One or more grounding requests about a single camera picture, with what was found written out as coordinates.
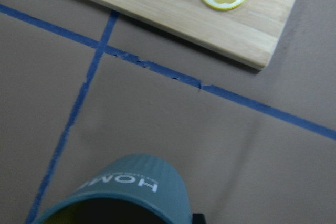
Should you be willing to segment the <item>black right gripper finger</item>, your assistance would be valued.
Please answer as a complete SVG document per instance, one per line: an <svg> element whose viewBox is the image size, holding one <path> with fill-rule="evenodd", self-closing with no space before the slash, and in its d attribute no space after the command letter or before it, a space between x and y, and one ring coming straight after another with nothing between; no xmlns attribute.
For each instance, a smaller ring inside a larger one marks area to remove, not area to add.
<svg viewBox="0 0 336 224"><path fill-rule="evenodd" d="M201 213L193 213L192 224L205 224L205 215Z"/></svg>

